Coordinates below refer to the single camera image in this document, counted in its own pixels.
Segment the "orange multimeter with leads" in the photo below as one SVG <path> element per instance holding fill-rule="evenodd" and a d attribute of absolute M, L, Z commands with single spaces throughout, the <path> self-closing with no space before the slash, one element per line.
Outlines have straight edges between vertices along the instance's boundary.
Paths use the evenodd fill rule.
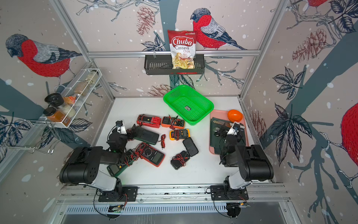
<path fill-rule="evenodd" d="M 161 126 L 170 128 L 172 130 L 184 129 L 185 121 L 182 119 L 179 119 L 178 116 L 176 116 L 176 117 L 165 116 L 162 119 Z"/>

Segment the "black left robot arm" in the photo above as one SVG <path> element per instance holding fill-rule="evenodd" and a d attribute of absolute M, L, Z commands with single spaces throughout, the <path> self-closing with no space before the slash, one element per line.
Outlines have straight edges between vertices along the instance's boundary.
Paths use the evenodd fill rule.
<path fill-rule="evenodd" d="M 101 164 L 117 166 L 129 163 L 126 158 L 126 145 L 134 139 L 135 129 L 136 126 L 133 125 L 131 129 L 126 130 L 123 121 L 119 120 L 107 136 L 109 149 L 105 150 L 102 146 L 75 148 L 60 171 L 60 182 L 90 186 L 102 192 L 122 195 L 120 179 L 114 176 L 113 171 L 107 174 L 99 167 Z"/>

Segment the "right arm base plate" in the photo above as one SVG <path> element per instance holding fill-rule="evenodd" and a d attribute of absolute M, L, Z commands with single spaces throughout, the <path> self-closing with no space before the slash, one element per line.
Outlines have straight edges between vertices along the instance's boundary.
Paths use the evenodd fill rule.
<path fill-rule="evenodd" d="M 225 190 L 223 185 L 211 185 L 212 201 L 247 201 L 249 199 L 246 188 Z"/>

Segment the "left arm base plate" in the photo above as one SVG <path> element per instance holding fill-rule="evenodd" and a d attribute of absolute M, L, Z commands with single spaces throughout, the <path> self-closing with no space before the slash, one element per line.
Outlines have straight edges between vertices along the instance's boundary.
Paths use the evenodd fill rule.
<path fill-rule="evenodd" d="M 138 186 L 122 186 L 119 190 L 105 191 L 100 194 L 98 201 L 109 202 L 135 202 L 137 198 Z"/>

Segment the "yellow multimeter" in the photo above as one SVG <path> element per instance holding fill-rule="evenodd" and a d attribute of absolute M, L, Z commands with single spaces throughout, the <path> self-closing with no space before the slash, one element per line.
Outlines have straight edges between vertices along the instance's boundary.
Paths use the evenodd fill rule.
<path fill-rule="evenodd" d="M 190 137 L 190 132 L 188 129 L 175 129 L 170 131 L 169 137 L 172 141 L 184 140 Z"/>

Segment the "green plastic basket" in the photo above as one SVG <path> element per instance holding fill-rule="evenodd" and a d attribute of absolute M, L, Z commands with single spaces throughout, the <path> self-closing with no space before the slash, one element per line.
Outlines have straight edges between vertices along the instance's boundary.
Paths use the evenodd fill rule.
<path fill-rule="evenodd" d="M 196 125 L 214 110 L 212 101 L 187 85 L 179 85 L 163 97 L 163 101 L 186 123 Z"/>

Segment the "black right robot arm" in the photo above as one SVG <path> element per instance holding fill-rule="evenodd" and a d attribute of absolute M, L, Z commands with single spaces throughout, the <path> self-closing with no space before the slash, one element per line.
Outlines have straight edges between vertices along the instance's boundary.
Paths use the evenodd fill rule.
<path fill-rule="evenodd" d="M 220 164 L 237 167 L 238 171 L 227 176 L 223 182 L 224 192 L 242 190 L 253 181 L 264 182 L 274 177 L 274 169 L 260 145 L 246 146 L 245 127 L 234 122 L 224 131 L 220 144 Z"/>

